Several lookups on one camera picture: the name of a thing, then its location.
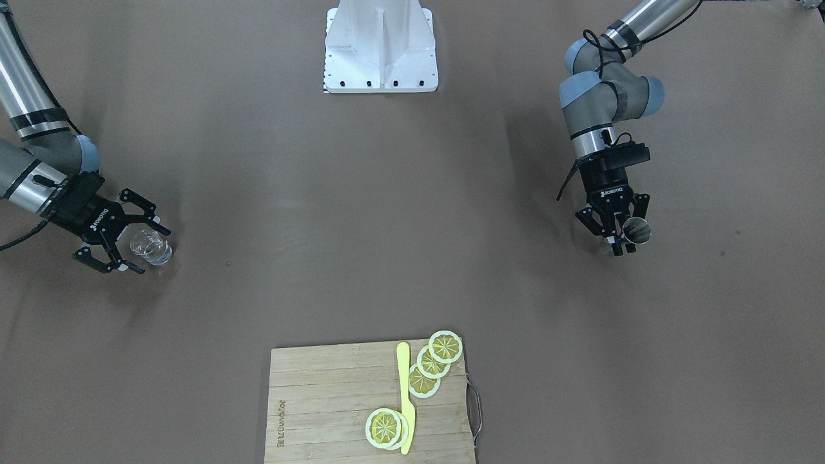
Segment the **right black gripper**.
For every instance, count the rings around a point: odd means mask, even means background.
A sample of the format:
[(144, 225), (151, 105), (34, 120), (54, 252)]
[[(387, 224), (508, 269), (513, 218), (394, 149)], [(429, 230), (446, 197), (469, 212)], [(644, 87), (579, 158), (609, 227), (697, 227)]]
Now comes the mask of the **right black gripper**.
[[(133, 204), (141, 208), (142, 213), (126, 214), (121, 203), (112, 202), (95, 194), (92, 201), (82, 211), (82, 218), (79, 217), (77, 222), (71, 224), (56, 224), (56, 226), (79, 236), (85, 243), (73, 253), (73, 259), (76, 261), (104, 274), (130, 270), (142, 275), (146, 270), (135, 262), (124, 259), (115, 246), (116, 240), (127, 228), (127, 224), (146, 224), (162, 236), (171, 235), (171, 230), (157, 222), (156, 205), (136, 194), (135, 191), (123, 189), (119, 200), (122, 204)], [(95, 246), (102, 247), (108, 261), (94, 258), (92, 248)]]

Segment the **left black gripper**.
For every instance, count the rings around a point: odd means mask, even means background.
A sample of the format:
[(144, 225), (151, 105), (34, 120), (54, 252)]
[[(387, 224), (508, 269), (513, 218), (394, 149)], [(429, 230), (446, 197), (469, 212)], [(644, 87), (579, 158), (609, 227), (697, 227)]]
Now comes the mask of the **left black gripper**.
[(609, 160), (581, 160), (579, 161), (579, 173), (583, 182), (586, 203), (575, 213), (575, 217), (595, 236), (601, 236), (613, 250), (613, 255), (624, 255), (621, 244), (621, 226), (624, 221), (622, 213), (616, 215), (610, 208), (603, 211), (604, 203), (602, 191), (612, 191), (622, 187), (620, 193), (608, 193), (607, 196), (622, 196), (622, 202), (633, 205), (632, 217), (645, 219), (650, 202), (647, 193), (633, 193), (628, 183), (625, 171), (627, 166), (632, 166), (636, 162), (629, 161), (609, 161)]

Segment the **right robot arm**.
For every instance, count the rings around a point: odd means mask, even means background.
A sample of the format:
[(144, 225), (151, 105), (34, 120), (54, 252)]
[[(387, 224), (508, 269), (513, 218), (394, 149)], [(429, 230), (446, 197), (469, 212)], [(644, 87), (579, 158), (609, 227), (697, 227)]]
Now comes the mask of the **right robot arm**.
[(133, 190), (124, 189), (115, 201), (100, 196), (105, 179), (99, 151), (39, 73), (8, 2), (2, 2), (1, 70), (2, 107), (23, 142), (20, 147), (2, 142), (2, 197), (39, 217), (37, 226), (2, 249), (56, 224), (82, 240), (76, 261), (100, 273), (144, 273), (123, 258), (118, 239), (130, 224), (146, 224), (163, 236), (169, 230), (157, 222), (155, 204)]

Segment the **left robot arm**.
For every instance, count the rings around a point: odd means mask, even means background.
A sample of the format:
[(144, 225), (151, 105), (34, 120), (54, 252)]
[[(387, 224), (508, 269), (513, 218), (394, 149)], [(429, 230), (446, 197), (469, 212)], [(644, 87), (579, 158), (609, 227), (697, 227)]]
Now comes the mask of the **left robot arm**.
[(636, 76), (625, 63), (643, 45), (671, 32), (699, 8), (698, 1), (643, 1), (596, 35), (585, 30), (565, 55), (569, 71), (559, 99), (586, 204), (576, 217), (616, 256), (633, 253), (650, 238), (645, 219), (650, 197), (634, 193), (626, 169), (647, 162), (650, 151), (633, 139), (621, 142), (615, 123), (647, 117), (662, 108), (664, 89), (651, 76)]

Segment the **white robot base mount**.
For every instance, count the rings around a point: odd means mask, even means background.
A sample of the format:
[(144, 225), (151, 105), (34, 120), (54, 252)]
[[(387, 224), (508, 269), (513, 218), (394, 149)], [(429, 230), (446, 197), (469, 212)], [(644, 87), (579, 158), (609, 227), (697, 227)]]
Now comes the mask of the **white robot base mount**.
[(325, 24), (325, 92), (438, 88), (432, 13), (418, 1), (342, 1)]

